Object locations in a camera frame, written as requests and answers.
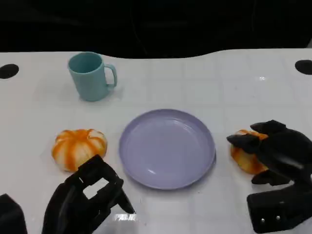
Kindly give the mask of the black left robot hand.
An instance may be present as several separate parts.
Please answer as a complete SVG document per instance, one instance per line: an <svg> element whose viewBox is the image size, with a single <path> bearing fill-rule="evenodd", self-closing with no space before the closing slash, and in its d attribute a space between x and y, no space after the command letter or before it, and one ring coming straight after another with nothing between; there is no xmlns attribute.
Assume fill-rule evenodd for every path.
<svg viewBox="0 0 312 234"><path fill-rule="evenodd" d="M100 179L105 179L108 184L88 198L84 189ZM128 214L134 214L135 210L122 188L123 183L114 169L102 157L95 155L58 185L47 205L42 233L91 234L115 205Z"/></svg>

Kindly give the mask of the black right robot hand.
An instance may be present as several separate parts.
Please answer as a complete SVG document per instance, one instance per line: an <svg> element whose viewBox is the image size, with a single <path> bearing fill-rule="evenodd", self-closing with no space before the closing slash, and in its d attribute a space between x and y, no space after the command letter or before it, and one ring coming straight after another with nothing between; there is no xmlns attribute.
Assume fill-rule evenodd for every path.
<svg viewBox="0 0 312 234"><path fill-rule="evenodd" d="M277 186L293 181L302 186L312 185L312 141L308 137L276 120L252 124L251 129L268 137L261 139L245 133L230 135L227 140L254 154L268 168L254 175L252 184Z"/></svg>

